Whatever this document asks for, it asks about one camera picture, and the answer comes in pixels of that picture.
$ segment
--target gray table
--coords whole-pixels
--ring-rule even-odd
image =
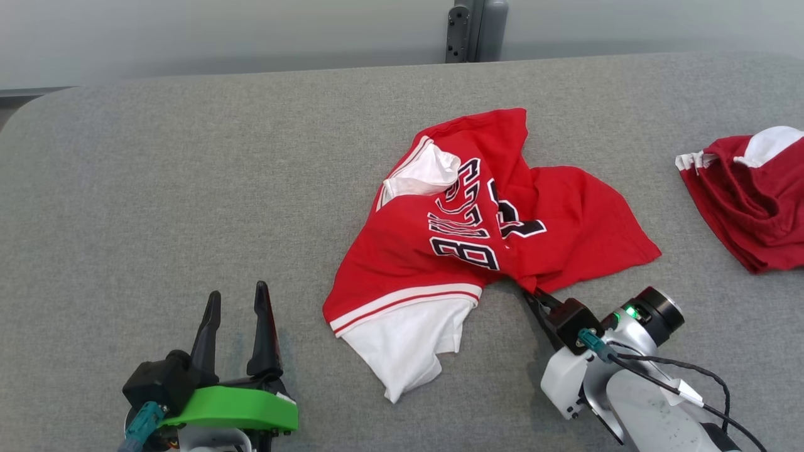
[[[242,376],[265,279],[301,410],[277,451],[620,450],[590,412],[564,421],[539,390],[551,349],[509,281],[483,294],[443,373],[397,405],[321,316],[414,134],[515,106],[532,166],[611,184],[664,252],[559,296],[603,315],[664,289],[687,323],[662,354],[722,375],[733,416],[769,450],[800,449],[804,274],[749,275],[673,162],[804,126],[804,61],[753,53],[186,76],[31,102],[0,133],[2,449],[114,450],[121,386],[141,361],[190,348],[211,290],[224,296],[219,374]],[[715,384],[681,375],[722,408]]]

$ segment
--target t-shirt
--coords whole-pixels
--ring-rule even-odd
[[[441,371],[487,284],[556,290],[660,255],[613,188],[570,166],[528,168],[524,109],[422,130],[378,190],[324,318],[386,386]]]
[[[751,273],[804,265],[804,132],[721,138],[675,164],[701,216]]]

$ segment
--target gray wall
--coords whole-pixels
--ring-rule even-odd
[[[800,0],[510,0],[504,59],[752,49],[804,56]],[[453,0],[0,0],[0,90],[443,62]]]

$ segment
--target cable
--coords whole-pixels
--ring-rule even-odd
[[[622,353],[618,353],[617,356],[623,360],[653,361],[655,363],[661,363],[661,364],[672,364],[680,368],[691,369],[696,372],[700,372],[705,376],[709,376],[723,388],[723,394],[725,395],[726,398],[725,409],[723,410],[723,414],[725,416],[728,416],[729,412],[732,410],[732,393],[731,391],[728,390],[728,385],[722,378],[720,378],[716,373],[710,370],[707,370],[700,366],[696,366],[694,364],[685,363],[683,361],[669,360],[668,358],[660,358],[658,356],[624,355]],[[727,431],[728,421],[724,419],[723,426],[721,428],[723,429],[723,433],[728,433]]]
[[[633,370],[632,368],[628,367],[626,365],[626,363],[624,363],[622,360],[617,358],[614,354],[609,354],[609,359],[611,360],[612,363],[615,363],[616,365],[620,366],[621,368],[624,368],[625,370],[631,371],[631,372],[639,375],[640,377],[642,377],[645,380],[648,380],[649,382],[659,386],[660,388],[663,388],[663,389],[665,389],[667,391],[670,391],[670,392],[674,393],[677,396],[681,395],[681,392],[677,388],[673,388],[669,384],[664,383],[663,381],[657,380],[653,376],[650,376],[650,375],[646,374],[645,372],[639,372],[639,371]],[[768,450],[765,448],[765,446],[762,445],[762,443],[757,439],[757,437],[753,436],[753,434],[751,434],[751,432],[749,432],[749,430],[746,429],[744,426],[740,425],[739,422],[735,421],[734,419],[731,419],[730,417],[726,416],[725,414],[723,414],[720,411],[712,408],[709,405],[703,404],[703,406],[704,406],[703,409],[707,410],[709,413],[712,413],[715,416],[719,417],[720,419],[723,419],[724,421],[728,422],[729,424],[734,425],[734,427],[736,429],[738,429],[740,432],[742,432],[748,439],[751,440],[751,442],[753,442],[757,446],[757,448],[760,450],[760,452],[768,452]]]

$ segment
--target green plastic bracket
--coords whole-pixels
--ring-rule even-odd
[[[259,389],[210,386],[196,389],[182,413],[165,425],[295,431],[299,428],[296,404]]]

